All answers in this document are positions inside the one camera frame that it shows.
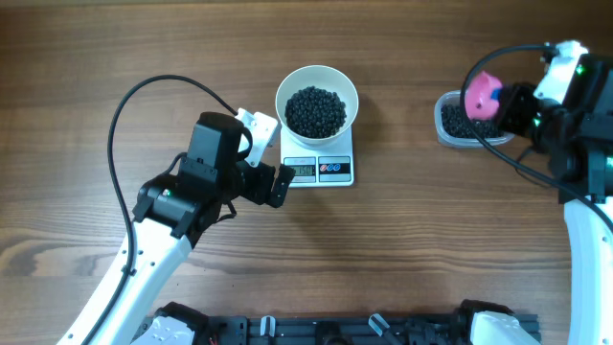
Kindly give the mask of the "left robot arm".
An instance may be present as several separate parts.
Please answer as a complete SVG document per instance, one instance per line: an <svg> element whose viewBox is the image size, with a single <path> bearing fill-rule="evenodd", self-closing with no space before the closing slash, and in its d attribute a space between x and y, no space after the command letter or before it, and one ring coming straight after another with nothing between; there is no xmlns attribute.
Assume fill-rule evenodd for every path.
<svg viewBox="0 0 613 345"><path fill-rule="evenodd" d="M226 219L222 207L237 197L281 207L293 171L261 161L279 127L244 109L202 113L188 150L139 191L120 250L61 343L131 343L172 273Z"/></svg>

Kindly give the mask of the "pink scoop blue handle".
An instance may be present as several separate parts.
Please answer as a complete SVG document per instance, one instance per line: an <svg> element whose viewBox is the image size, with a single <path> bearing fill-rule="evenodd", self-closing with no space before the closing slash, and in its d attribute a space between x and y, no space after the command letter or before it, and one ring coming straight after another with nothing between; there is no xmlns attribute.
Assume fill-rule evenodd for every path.
<svg viewBox="0 0 613 345"><path fill-rule="evenodd" d="M470 120L491 120L499 106L503 83L482 71L472 79L465 92L465 111Z"/></svg>

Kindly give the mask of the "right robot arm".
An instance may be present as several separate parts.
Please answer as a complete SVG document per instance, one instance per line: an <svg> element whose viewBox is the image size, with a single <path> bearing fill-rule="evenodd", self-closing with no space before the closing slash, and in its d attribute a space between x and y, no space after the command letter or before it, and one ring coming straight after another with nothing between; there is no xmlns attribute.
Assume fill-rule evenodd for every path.
<svg viewBox="0 0 613 345"><path fill-rule="evenodd" d="M612 341L612 59L535 46L549 64L538 85L495 86L480 80L494 51L476 62L462 84L467 118L486 113L502 130L527 138L549 158L548 174L524 166L485 138L480 144L512 167L558 191L572 260L571 344Z"/></svg>

